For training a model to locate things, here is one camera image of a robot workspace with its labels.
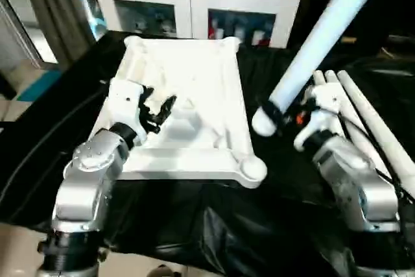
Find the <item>white cylindrical tube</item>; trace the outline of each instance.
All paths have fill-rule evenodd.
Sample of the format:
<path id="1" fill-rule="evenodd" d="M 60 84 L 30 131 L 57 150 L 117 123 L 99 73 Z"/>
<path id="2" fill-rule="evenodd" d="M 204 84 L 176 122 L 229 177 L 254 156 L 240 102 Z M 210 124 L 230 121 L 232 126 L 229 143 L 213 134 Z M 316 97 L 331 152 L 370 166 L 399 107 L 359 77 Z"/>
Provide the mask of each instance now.
<path id="1" fill-rule="evenodd" d="M 339 72 L 337 76 L 379 146 L 385 152 L 401 180 L 401 185 L 415 197 L 414 162 L 350 76 L 345 71 Z"/>
<path id="2" fill-rule="evenodd" d="M 323 72 L 322 71 L 315 71 L 313 73 L 313 80 L 314 80 L 314 84 L 316 86 L 319 86 L 321 84 L 325 84 L 326 80 L 324 78 Z"/>
<path id="3" fill-rule="evenodd" d="M 326 84 L 326 80 L 324 78 L 322 71 L 315 71 L 313 73 L 313 80 L 316 86 L 321 86 L 322 84 Z M 332 131 L 332 133 L 338 134 L 339 136 L 342 136 L 343 138 L 346 137 L 344 135 L 343 127 L 342 127 L 342 124 L 340 123 L 340 120 L 338 120 L 338 118 L 335 116 L 332 117 L 332 120 L 330 123 L 330 131 Z"/>
<path id="4" fill-rule="evenodd" d="M 326 71 L 326 79 L 328 82 L 339 82 L 338 78 L 334 71 Z M 366 131 L 362 121 L 357 115 L 353 105 L 351 104 L 349 97 L 347 96 L 346 92 L 343 88 L 340 90 L 341 96 L 341 104 L 340 104 L 340 112 L 344 117 L 349 119 L 352 123 L 357 125 L 363 131 Z M 367 157 L 372 159 L 373 163 L 375 164 L 376 168 L 390 177 L 390 173 L 385 166 L 382 158 L 380 157 L 379 153 L 376 151 L 375 147 L 370 143 L 370 141 L 364 136 L 359 130 L 355 128 L 355 126 L 351 125 L 348 122 L 345 122 L 346 128 L 349 132 L 351 141 L 357 146 L 358 149 L 363 151 Z"/>
<path id="5" fill-rule="evenodd" d="M 125 54 L 119 64 L 116 77 L 131 81 L 139 81 L 142 71 L 137 68 L 143 68 L 147 63 L 143 58 L 143 40 L 137 36 L 129 36 L 124 39 L 126 46 Z"/>
<path id="6" fill-rule="evenodd" d="M 269 99 L 281 113 L 284 114 L 287 111 L 313 71 L 320 65 L 366 1 L 330 0 L 317 24 L 271 93 Z M 262 108 L 255 113 L 252 126 L 262 136 L 273 135 L 277 127 Z"/>

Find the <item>black cloth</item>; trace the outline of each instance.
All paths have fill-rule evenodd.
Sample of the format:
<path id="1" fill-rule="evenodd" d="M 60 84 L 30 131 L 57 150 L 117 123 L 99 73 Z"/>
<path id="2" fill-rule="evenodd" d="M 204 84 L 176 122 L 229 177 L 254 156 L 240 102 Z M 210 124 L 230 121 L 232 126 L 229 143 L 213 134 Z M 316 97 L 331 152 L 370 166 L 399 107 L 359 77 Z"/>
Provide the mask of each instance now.
<path id="1" fill-rule="evenodd" d="M 97 90 L 106 88 L 102 82 L 117 71 L 127 35 L 107 33 L 15 126 L 0 134 L 0 221 L 49 229 L 62 169 L 72 150 L 88 137 L 105 96 L 105 91 Z M 237 58 L 248 120 L 294 54 L 240 49 Z M 413 157 L 414 63 L 331 56 L 322 64 L 322 69 L 344 68 Z M 93 94 L 98 94 L 95 99 L 63 119 Z M 255 154 L 268 167 L 257 189 L 231 182 L 118 181 L 105 242 L 116 252 L 144 254 L 227 276 L 348 276 L 345 226 L 318 171 L 294 150 L 293 133 L 287 129 L 272 138 L 261 138 L 252 129 L 250 133 Z M 40 140 L 44 142 L 33 151 Z"/>
<path id="2" fill-rule="evenodd" d="M 0 94 L 3 94 L 8 100 L 13 99 L 17 94 L 12 85 L 2 74 L 0 74 Z"/>

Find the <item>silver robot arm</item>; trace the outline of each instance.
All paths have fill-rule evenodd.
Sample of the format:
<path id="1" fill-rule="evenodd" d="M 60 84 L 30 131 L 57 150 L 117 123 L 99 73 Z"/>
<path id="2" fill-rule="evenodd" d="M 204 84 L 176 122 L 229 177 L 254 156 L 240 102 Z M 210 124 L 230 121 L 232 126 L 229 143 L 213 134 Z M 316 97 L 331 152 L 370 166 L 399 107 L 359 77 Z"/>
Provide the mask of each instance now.
<path id="1" fill-rule="evenodd" d="M 335 196 L 349 229 L 352 275 L 415 276 L 399 190 L 363 151 L 330 130 L 341 107 L 340 88 L 339 83 L 327 83 L 306 90 L 304 112 L 309 121 L 295 137 L 294 147 L 309 155 Z M 276 119 L 270 105 L 266 113 Z"/>
<path id="2" fill-rule="evenodd" d="M 56 196 L 53 230 L 38 247 L 44 260 L 37 276 L 98 275 L 108 201 L 135 137 L 129 126 L 116 123 L 75 150 Z"/>
<path id="3" fill-rule="evenodd" d="M 53 209 L 51 232 L 38 246 L 44 254 L 38 277 L 93 277 L 103 258 L 101 232 L 113 185 L 130 150 L 142 145 L 148 132 L 158 133 L 176 100 L 169 97 L 158 115 L 144 105 L 152 88 L 115 77 L 106 99 L 112 125 L 81 144 L 64 169 Z"/>

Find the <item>white plastic tray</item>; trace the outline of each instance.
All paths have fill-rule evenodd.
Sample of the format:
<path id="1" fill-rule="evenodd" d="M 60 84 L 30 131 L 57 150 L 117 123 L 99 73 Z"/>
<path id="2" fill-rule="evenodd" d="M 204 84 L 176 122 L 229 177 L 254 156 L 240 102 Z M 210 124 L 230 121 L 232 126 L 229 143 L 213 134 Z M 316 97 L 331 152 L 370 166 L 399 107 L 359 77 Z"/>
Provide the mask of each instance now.
<path id="1" fill-rule="evenodd" d="M 159 134 L 131 150 L 122 180 L 236 180 L 257 187 L 267 175 L 254 155 L 239 80 L 237 38 L 224 40 L 144 40 L 126 38 L 134 47 L 129 74 L 117 76 L 155 89 L 146 102 L 154 112 L 169 95 L 177 100 Z M 108 128 L 104 103 L 91 135 Z"/>

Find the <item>black cable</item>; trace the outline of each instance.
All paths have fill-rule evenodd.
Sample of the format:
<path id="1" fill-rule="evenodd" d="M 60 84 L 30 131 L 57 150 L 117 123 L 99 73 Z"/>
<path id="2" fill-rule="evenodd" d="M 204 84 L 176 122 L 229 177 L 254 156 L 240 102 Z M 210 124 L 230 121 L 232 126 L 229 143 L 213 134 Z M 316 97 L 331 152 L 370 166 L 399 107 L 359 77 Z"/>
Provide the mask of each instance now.
<path id="1" fill-rule="evenodd" d="M 87 97 L 85 100 L 83 100 L 81 103 L 76 105 L 65 117 L 63 117 L 59 122 L 57 122 L 40 140 L 37 142 L 35 146 L 27 153 L 27 155 L 24 157 L 24 159 L 20 162 L 17 168 L 14 169 L 13 173 L 9 176 L 5 187 L 1 191 L 0 194 L 0 206 L 3 202 L 6 192 L 8 191 L 10 185 L 12 184 L 14 178 L 16 177 L 19 170 L 27 163 L 27 160 L 36 152 L 39 147 L 46 142 L 47 139 L 51 137 L 53 132 L 59 129 L 70 117 L 72 117 L 77 111 L 79 111 L 81 108 L 83 108 L 85 105 L 89 104 L 93 100 L 95 100 L 99 95 L 104 93 L 104 91 L 107 90 L 107 87 L 101 87 L 98 91 L 96 91 L 94 94 Z"/>
<path id="2" fill-rule="evenodd" d="M 411 201 L 411 203 L 415 203 L 415 198 L 408 193 L 408 191 L 401 186 L 401 184 L 395 183 L 389 176 L 385 175 L 380 170 L 376 170 L 377 174 L 381 176 L 384 180 L 386 180 L 389 184 L 392 184 L 395 188 L 397 188 L 400 192 L 402 192 L 403 196 L 406 197 Z"/>

